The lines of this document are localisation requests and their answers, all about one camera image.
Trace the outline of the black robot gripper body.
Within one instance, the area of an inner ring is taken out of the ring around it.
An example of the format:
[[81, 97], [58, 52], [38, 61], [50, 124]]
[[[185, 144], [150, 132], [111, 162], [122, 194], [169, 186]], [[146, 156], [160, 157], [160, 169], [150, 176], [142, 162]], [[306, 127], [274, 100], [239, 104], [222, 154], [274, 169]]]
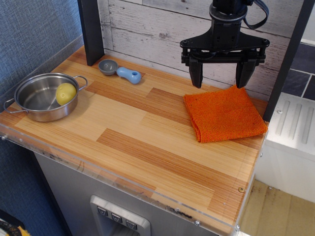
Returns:
[[215, 0], [211, 3], [209, 14], [210, 29], [202, 35], [181, 41], [181, 60], [189, 64], [198, 63], [253, 63], [265, 61], [265, 50], [270, 42], [267, 39], [241, 32], [241, 24], [246, 23], [248, 6], [256, 4], [265, 13], [265, 18], [254, 25], [247, 24], [251, 30], [263, 26], [269, 16], [269, 9], [261, 0]]

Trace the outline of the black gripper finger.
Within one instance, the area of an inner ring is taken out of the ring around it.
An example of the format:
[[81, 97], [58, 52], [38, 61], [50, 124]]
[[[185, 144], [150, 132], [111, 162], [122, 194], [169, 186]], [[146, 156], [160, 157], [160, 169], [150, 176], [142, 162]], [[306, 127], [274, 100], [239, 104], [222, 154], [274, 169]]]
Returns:
[[245, 87], [251, 78], [256, 67], [255, 59], [248, 59], [237, 63], [236, 67], [236, 86], [241, 89]]
[[197, 59], [189, 59], [189, 74], [193, 86], [200, 89], [203, 80], [203, 63], [199, 62]]

